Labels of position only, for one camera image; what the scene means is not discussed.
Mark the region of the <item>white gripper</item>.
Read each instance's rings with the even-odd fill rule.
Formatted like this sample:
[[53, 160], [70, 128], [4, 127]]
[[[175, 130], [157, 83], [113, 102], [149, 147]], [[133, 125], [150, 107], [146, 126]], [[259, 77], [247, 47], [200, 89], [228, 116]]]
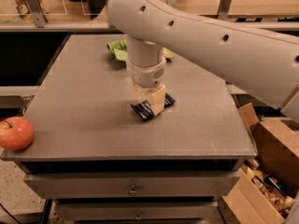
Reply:
[[139, 103], [148, 99], [150, 108], [155, 116], [164, 110], [165, 85], [160, 84], [165, 77], [166, 59], [150, 67], [137, 66], [126, 61], [126, 70], [133, 81], [135, 98]]

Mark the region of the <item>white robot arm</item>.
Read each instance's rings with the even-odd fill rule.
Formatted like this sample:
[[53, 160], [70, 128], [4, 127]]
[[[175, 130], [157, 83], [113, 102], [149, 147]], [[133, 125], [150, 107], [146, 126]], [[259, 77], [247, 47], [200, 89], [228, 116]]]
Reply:
[[174, 8], [175, 0], [108, 0], [108, 20], [127, 35], [127, 72], [143, 88], [164, 78], [161, 47], [299, 122], [299, 39]]

